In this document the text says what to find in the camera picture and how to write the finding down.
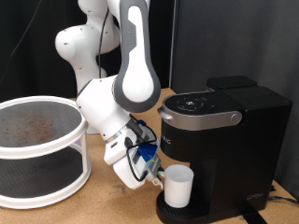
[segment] coffee maker control panel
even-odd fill
[[[243,106],[221,91],[176,94],[164,99],[164,105],[167,109],[186,116],[244,110]]]
[[[186,131],[237,125],[244,111],[242,105],[221,91],[172,95],[158,109],[165,123]]]

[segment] drip tray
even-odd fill
[[[207,223],[207,212],[195,200],[194,195],[191,196],[186,207],[175,208],[165,202],[164,191],[162,191],[157,198],[157,215],[163,223]]]
[[[52,194],[82,172],[82,156],[72,147],[37,158],[0,160],[0,195],[28,199]]]

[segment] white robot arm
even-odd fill
[[[162,185],[157,155],[160,142],[150,127],[135,122],[130,112],[151,109],[160,97],[159,79],[150,61],[150,1],[108,0],[121,27],[121,70],[113,77],[94,78],[78,93],[77,107],[107,142],[105,162],[130,189],[151,181]]]

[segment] black wall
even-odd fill
[[[151,58],[162,87],[168,87],[169,80],[173,6],[174,0],[151,0],[149,11]],[[28,32],[7,66],[35,11]],[[2,0],[0,18],[0,103],[30,95],[76,97],[73,68],[57,53],[55,37],[67,27],[86,23],[78,1]],[[120,48],[101,59],[109,76],[118,74]]]
[[[299,198],[299,2],[177,0],[175,92],[247,76],[293,101],[276,180]]]

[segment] button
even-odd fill
[[[233,114],[233,115],[231,116],[231,122],[232,122],[233,124],[237,124],[238,122],[240,122],[241,119],[242,119],[242,116],[239,115],[239,114]]]
[[[200,110],[200,109],[202,109],[202,108],[204,108],[206,106],[206,104],[205,103],[199,103],[198,104],[198,110]]]
[[[181,105],[181,104],[182,104],[182,101],[176,100],[176,105]]]

